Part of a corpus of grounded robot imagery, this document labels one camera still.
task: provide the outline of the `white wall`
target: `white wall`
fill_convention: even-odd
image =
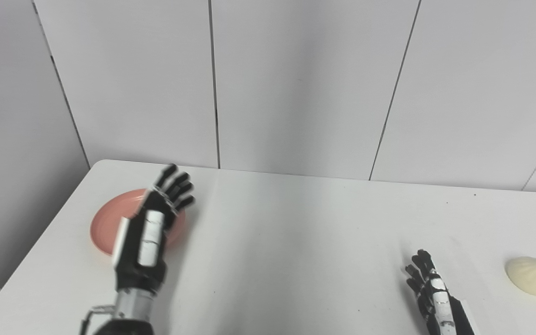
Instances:
[[[0,0],[0,286],[87,170],[30,0]]]
[[[221,167],[368,179],[417,0],[212,6]]]
[[[372,179],[521,189],[535,168],[536,1],[424,0]]]
[[[208,0],[35,0],[91,164],[217,166]]]
[[[36,0],[91,163],[536,191],[536,2]]]

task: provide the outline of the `robotic hand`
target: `robotic hand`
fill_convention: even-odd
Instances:
[[[162,260],[166,233],[179,211],[194,202],[187,173],[169,180],[176,172],[176,165],[164,169],[136,215],[121,222],[113,248],[115,305],[92,308],[82,322],[80,335],[86,334],[92,314],[113,314],[96,335],[153,335],[149,314],[166,272]]]
[[[431,335],[474,335],[469,319],[458,299],[448,293],[440,274],[436,271],[431,255],[425,250],[417,251],[413,263],[405,268],[411,278],[407,284],[417,297],[419,312],[425,319]]]

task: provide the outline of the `pink plate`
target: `pink plate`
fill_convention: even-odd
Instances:
[[[90,237],[94,245],[102,252],[110,255],[113,252],[115,236],[119,229],[121,217],[131,218],[140,207],[146,193],[145,188],[134,189],[122,193],[107,201],[96,212],[90,225]],[[185,212],[179,212],[171,230],[167,233],[167,246],[170,246],[181,235],[185,228]]]

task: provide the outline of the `table surface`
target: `table surface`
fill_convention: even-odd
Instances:
[[[161,169],[96,163],[0,293],[0,334],[76,335],[91,306],[113,303],[92,216]],[[536,334],[536,297],[504,272],[536,257],[536,193],[181,169],[197,203],[166,254],[158,335],[425,335],[402,271],[419,248],[479,334]]]

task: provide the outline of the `silver cylinder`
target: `silver cylinder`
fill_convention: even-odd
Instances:
[[[117,292],[113,318],[148,322],[153,307],[153,296],[153,293],[141,288],[122,289]]]

